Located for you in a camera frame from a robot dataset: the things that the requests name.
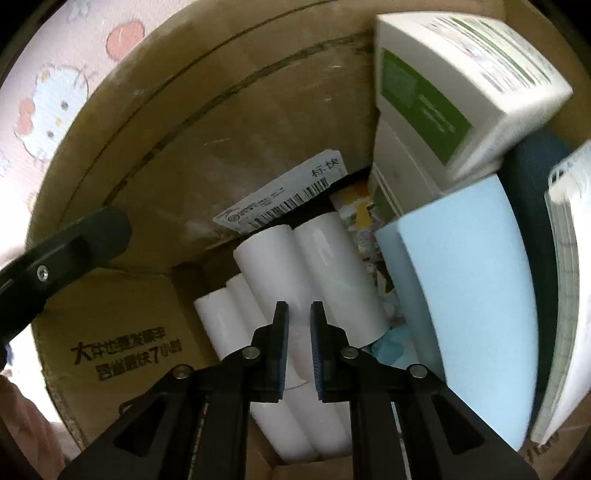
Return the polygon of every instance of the hello kitty print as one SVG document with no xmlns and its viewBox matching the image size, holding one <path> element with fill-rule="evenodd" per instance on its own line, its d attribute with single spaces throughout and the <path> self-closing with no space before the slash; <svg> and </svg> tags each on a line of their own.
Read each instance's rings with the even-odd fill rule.
<svg viewBox="0 0 591 480">
<path fill-rule="evenodd" d="M 88 99 L 88 81 L 70 66 L 45 65 L 37 75 L 33 98 L 19 106 L 16 135 L 45 169 Z"/>
<path fill-rule="evenodd" d="M 43 178 L 92 92 L 192 2 L 67 0 L 31 39 L 0 86 L 0 255 L 23 248 Z"/>
</svg>

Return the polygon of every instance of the screw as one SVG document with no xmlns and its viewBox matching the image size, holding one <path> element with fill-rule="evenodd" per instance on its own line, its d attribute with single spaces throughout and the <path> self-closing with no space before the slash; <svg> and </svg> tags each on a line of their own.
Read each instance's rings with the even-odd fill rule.
<svg viewBox="0 0 591 480">
<path fill-rule="evenodd" d="M 173 375 L 178 380 L 182 380 L 183 378 L 189 378 L 193 373 L 193 369 L 188 365 L 177 365 L 173 369 Z"/>
<path fill-rule="evenodd" d="M 39 265 L 37 268 L 37 278 L 41 281 L 47 281 L 49 278 L 49 270 L 45 265 Z"/>
<path fill-rule="evenodd" d="M 410 374 L 414 378 L 425 378 L 427 376 L 428 370 L 424 366 L 420 364 L 411 365 L 408 369 Z"/>
<path fill-rule="evenodd" d="M 247 360 L 254 360 L 261 354 L 261 351 L 255 346 L 247 346 L 242 350 L 242 356 Z"/>
<path fill-rule="evenodd" d="M 346 346 L 340 351 L 340 356 L 348 360 L 352 360 L 353 358 L 357 358 L 359 356 L 359 350 L 357 350 L 354 346 Z"/>
</svg>

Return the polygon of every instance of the barcode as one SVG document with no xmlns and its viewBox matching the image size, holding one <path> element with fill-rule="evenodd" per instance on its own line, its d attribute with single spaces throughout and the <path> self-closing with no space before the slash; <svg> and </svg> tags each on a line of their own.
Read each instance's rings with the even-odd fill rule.
<svg viewBox="0 0 591 480">
<path fill-rule="evenodd" d="M 258 217 L 254 217 L 248 223 L 254 228 L 260 228 L 265 226 L 269 222 L 272 222 L 281 215 L 292 211 L 294 208 L 299 207 L 308 200 L 313 199 L 329 187 L 329 183 L 324 177 L 320 180 L 315 181 L 312 185 L 307 186 L 300 192 L 296 193 L 293 197 L 286 199 L 279 205 L 267 210 L 265 213 L 260 214 Z"/>
</svg>

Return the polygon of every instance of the white paper roll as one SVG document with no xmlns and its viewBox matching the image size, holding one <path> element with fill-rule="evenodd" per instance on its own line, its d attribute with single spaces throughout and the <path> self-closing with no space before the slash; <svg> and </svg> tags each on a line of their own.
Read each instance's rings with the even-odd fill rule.
<svg viewBox="0 0 591 480">
<path fill-rule="evenodd" d="M 195 300 L 195 308 L 220 359 L 250 345 L 251 336 L 228 289 Z M 318 455 L 285 402 L 252 403 L 251 413 L 286 462 L 311 461 Z"/>
<path fill-rule="evenodd" d="M 220 360 L 251 344 L 251 337 L 228 289 L 221 288 L 195 300 L 195 308 Z"/>
<path fill-rule="evenodd" d="M 314 381 L 310 306 L 324 300 L 288 225 L 278 225 L 243 241 L 234 258 L 266 318 L 278 301 L 289 305 L 289 354 L 300 378 Z"/>
<path fill-rule="evenodd" d="M 322 457 L 331 458 L 351 453 L 351 435 L 343 427 L 335 405 L 319 401 L 312 382 L 286 390 L 283 399 L 312 447 Z"/>
<path fill-rule="evenodd" d="M 333 320 L 344 329 L 356 347 L 369 345 L 386 333 L 386 312 L 339 214 L 320 215 L 300 225 L 294 234 L 326 299 L 329 323 Z"/>
<path fill-rule="evenodd" d="M 345 432 L 347 436 L 351 438 L 351 409 L 349 407 L 349 402 L 339 402 L 333 403 L 336 408 L 336 412 L 339 415 L 340 421 L 343 423 L 343 427 L 345 427 Z"/>
<path fill-rule="evenodd" d="M 271 321 L 263 314 L 261 308 L 256 302 L 254 295 L 252 294 L 250 287 L 248 286 L 248 283 L 246 283 L 244 275 L 239 274 L 232 277 L 230 280 L 228 280 L 226 285 L 228 291 L 232 294 L 232 298 L 236 302 L 238 310 L 245 320 L 248 335 L 252 338 L 252 335 L 257 328 L 263 327 L 271 323 Z M 288 355 L 287 366 L 285 369 L 285 388 L 288 389 L 298 387 L 303 383 L 305 383 L 305 380 L 302 380 L 298 376 L 293 367 L 293 360 Z"/>
<path fill-rule="evenodd" d="M 287 403 L 251 403 L 251 414 L 284 462 L 312 462 L 318 457 Z"/>
</svg>

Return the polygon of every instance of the cartoon cat face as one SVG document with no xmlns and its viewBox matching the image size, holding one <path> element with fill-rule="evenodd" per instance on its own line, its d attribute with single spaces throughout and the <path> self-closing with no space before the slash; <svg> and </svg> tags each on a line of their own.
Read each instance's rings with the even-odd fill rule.
<svg viewBox="0 0 591 480">
<path fill-rule="evenodd" d="M 88 98 L 88 81 L 70 66 L 44 66 L 33 98 L 21 101 L 16 134 L 27 151 L 43 164 L 50 162 Z"/>
</svg>

